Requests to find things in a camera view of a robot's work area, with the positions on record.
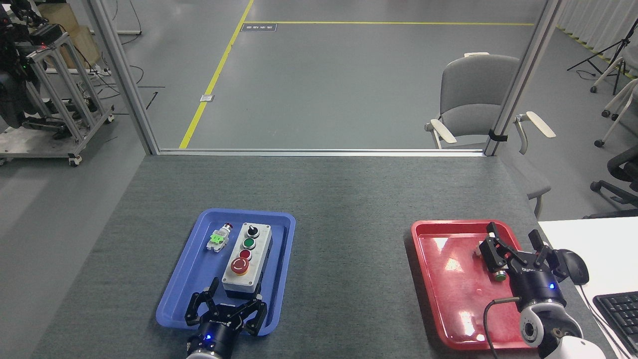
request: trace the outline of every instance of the blue tray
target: blue tray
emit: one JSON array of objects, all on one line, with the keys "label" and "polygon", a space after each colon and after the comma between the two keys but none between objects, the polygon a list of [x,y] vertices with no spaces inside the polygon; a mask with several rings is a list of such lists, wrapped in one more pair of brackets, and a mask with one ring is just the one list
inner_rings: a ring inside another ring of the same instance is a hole
[{"label": "blue tray", "polygon": [[[226,247],[215,253],[206,249],[211,233],[219,229],[224,223],[233,225]],[[270,334],[279,323],[283,291],[286,286],[286,274],[292,248],[292,237],[295,232],[295,218],[287,213],[228,210],[211,208],[205,210],[197,218],[182,255],[175,266],[173,275],[168,281],[164,295],[159,302],[155,318],[161,326],[169,328],[196,329],[187,326],[184,321],[186,307],[195,292],[201,292],[210,286],[214,277],[221,280],[232,249],[237,241],[237,235],[243,223],[269,224],[272,229],[272,248],[263,273],[262,291],[263,301],[268,306],[266,319],[258,335]],[[215,303],[240,305],[246,302],[226,296],[222,284],[219,284],[214,296]],[[206,306],[201,305],[199,315],[206,312]]]}]

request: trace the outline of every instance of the cardboard box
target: cardboard box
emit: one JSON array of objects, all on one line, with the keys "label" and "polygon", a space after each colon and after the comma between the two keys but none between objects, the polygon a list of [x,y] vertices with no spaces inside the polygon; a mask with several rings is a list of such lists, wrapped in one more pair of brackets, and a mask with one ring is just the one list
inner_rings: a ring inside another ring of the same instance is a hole
[{"label": "cardboard box", "polygon": [[63,31],[68,33],[76,30],[79,26],[69,4],[41,4],[38,6],[38,10],[42,17],[48,19],[49,23],[62,25]]},{"label": "cardboard box", "polygon": [[[71,36],[71,42],[73,42],[77,48],[75,52],[81,52],[91,65],[95,65],[100,60],[100,50],[95,44],[93,35],[87,26],[78,26],[76,30],[69,32],[69,35]],[[71,56],[67,53],[66,49],[62,49],[61,52],[62,58],[64,59],[64,62],[66,62],[66,66],[68,66],[68,68],[75,68],[75,64],[71,60]],[[89,65],[84,62],[82,55],[78,54],[80,61],[83,62],[85,68],[89,68]]]}]

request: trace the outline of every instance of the metal cart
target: metal cart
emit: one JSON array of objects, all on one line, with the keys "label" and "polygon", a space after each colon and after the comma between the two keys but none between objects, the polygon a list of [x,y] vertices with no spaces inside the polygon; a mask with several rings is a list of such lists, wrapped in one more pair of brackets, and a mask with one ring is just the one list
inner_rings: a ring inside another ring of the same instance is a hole
[{"label": "metal cart", "polygon": [[[105,108],[100,102],[89,75],[85,71],[78,71],[77,75],[71,75],[62,57],[62,50],[69,55],[75,68],[84,68],[84,62],[78,57],[68,33],[64,33],[53,44],[43,46],[27,57],[30,59],[40,84],[49,93],[58,113],[53,114],[50,106],[47,106],[42,100],[39,91],[31,82],[27,82],[27,94],[30,101],[37,105],[38,114],[42,118],[54,119],[58,124],[63,122],[70,136],[56,139],[50,131],[9,127],[0,134],[0,165],[12,158],[57,157],[68,158],[69,164],[72,167],[77,167],[82,161],[80,152],[86,148],[87,143],[100,126],[113,122],[114,108],[112,106]],[[70,100],[63,100],[60,96],[61,92],[52,85],[51,79],[46,73],[45,62],[58,69],[58,75],[54,76],[60,76],[66,86],[65,90],[70,93]],[[75,118],[67,109],[69,102],[75,107]]]}]

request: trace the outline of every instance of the red emergency stop button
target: red emergency stop button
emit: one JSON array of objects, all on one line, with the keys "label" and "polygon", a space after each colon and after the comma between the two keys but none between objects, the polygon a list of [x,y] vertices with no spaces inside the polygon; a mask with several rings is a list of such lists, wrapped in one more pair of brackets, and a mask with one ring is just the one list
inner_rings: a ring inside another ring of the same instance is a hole
[{"label": "red emergency stop button", "polygon": [[247,260],[250,261],[250,259],[253,257],[253,254],[248,249],[244,249],[241,252],[239,252],[239,257],[246,258]]},{"label": "red emergency stop button", "polygon": [[230,269],[237,275],[244,275],[248,271],[248,259],[238,257],[230,263]]}]

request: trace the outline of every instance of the gray carpet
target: gray carpet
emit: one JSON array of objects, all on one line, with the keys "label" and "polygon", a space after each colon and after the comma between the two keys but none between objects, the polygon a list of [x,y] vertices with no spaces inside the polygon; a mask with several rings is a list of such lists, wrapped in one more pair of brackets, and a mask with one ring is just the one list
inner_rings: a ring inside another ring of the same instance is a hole
[{"label": "gray carpet", "polygon": [[[234,358],[490,358],[436,337],[407,233],[416,220],[498,218],[529,250],[526,234],[540,229],[496,158],[147,157],[33,358],[184,358],[190,332],[154,314],[198,214],[213,207],[297,219],[279,325],[242,336]],[[565,283],[569,312],[611,358]]]}]

